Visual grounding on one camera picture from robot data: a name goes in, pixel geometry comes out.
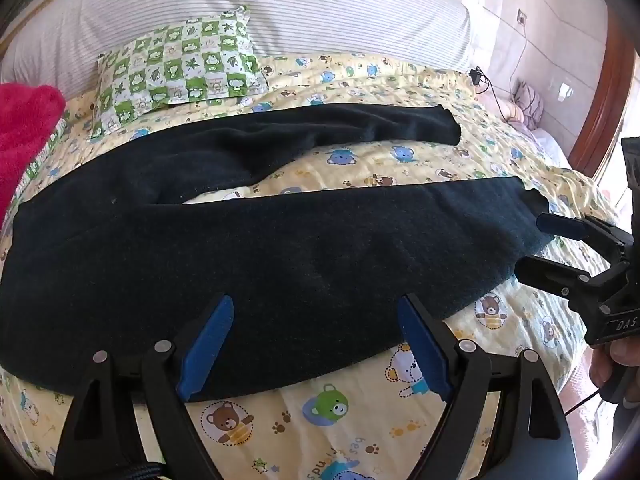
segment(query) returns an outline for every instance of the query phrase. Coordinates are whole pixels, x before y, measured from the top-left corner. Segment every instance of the electrical outlet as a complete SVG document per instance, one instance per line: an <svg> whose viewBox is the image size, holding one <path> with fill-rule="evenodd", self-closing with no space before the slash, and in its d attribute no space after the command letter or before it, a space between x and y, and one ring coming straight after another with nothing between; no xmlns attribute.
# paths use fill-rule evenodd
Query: electrical outlet
<svg viewBox="0 0 640 480"><path fill-rule="evenodd" d="M518 9L518 19L516 21L523 27L527 25L527 15L522 12L522 9Z"/></svg>

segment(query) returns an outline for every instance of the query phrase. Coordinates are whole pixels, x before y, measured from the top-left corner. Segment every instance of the finger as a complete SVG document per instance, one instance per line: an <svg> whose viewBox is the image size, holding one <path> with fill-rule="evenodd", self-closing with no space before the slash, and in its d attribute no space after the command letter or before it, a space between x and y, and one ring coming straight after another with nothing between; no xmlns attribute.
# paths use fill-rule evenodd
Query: finger
<svg viewBox="0 0 640 480"><path fill-rule="evenodd" d="M640 337L625 337L611 343L612 359L625 366L640 366Z"/></svg>
<svg viewBox="0 0 640 480"><path fill-rule="evenodd" d="M591 355L591 367L589 369L591 382L601 388L609 380L612 372L611 358L607 355L604 346L595 348Z"/></svg>
<svg viewBox="0 0 640 480"><path fill-rule="evenodd" d="M640 402L640 370L636 374L636 380L631 383L626 391L625 399L629 402Z"/></svg>

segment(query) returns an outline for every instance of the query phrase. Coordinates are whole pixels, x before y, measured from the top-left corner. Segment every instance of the red blanket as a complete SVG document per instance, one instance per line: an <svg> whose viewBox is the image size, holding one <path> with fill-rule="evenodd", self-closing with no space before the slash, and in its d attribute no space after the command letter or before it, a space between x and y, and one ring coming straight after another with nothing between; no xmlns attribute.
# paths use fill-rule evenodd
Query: red blanket
<svg viewBox="0 0 640 480"><path fill-rule="evenodd" d="M0 222L29 163L62 117L65 100L51 86L0 84Z"/></svg>

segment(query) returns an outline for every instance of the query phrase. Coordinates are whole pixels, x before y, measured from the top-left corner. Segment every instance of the silver bolt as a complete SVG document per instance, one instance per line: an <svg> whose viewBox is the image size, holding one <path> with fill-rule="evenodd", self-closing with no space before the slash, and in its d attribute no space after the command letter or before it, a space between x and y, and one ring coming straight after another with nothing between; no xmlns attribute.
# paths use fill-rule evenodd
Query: silver bolt
<svg viewBox="0 0 640 480"><path fill-rule="evenodd" d="M468 354L475 352L476 348L478 348L478 346L476 346L476 343L471 341L471 339L463 339L458 343L458 346L460 346L460 349L463 352L467 352Z"/></svg>
<svg viewBox="0 0 640 480"><path fill-rule="evenodd" d="M107 357L109 357L109 354L107 354L107 352L105 352L104 350L98 350L94 354L94 363L103 363L107 360Z"/></svg>
<svg viewBox="0 0 640 480"><path fill-rule="evenodd" d="M161 339L154 345L154 350L159 354L163 354L171 350L171 341L167 341L167 339Z"/></svg>
<svg viewBox="0 0 640 480"><path fill-rule="evenodd" d="M524 351L524 358L530 363L535 363L538 360L538 354L537 352L534 352L533 350L527 348Z"/></svg>

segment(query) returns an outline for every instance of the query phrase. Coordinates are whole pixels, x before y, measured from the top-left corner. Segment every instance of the cartoon print bedding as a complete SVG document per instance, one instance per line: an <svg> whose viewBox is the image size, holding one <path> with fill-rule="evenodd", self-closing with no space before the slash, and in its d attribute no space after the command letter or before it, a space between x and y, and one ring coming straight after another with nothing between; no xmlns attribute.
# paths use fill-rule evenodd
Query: cartoon print bedding
<svg viewBox="0 0 640 480"><path fill-rule="evenodd" d="M270 85L266 94L157 110L103 138L88 139L94 95L72 99L66 133L21 200L124 142L188 121L325 102L442 104L462 128L457 146L393 141L328 146L307 153L253 186L207 193L190 203L518 176L527 189L535 187L548 198L552 211L616 219L590 179L552 167L548 156L529 139L489 115L475 100L465 75L363 54L278 56L261 61ZM15 208L2 231L2 260L11 245L14 213ZM556 238L543 254L592 275L606 268L601 257L581 242ZM558 389L585 348L584 325L567 309L566 301L522 286L514 277L447 323L459 338L474 339L489 352L517 355L524 348L535 349ZM320 328L318 337L322 337ZM479 470L497 399L495 394L488 396L462 478ZM70 402L70 397L0 370L0 424L33 466L52 470ZM443 408L406 344L279 390L188 405L194 425L225 478L281 480L406 478ZM148 459L161 460L144 406L136 407L136 416Z"/></svg>

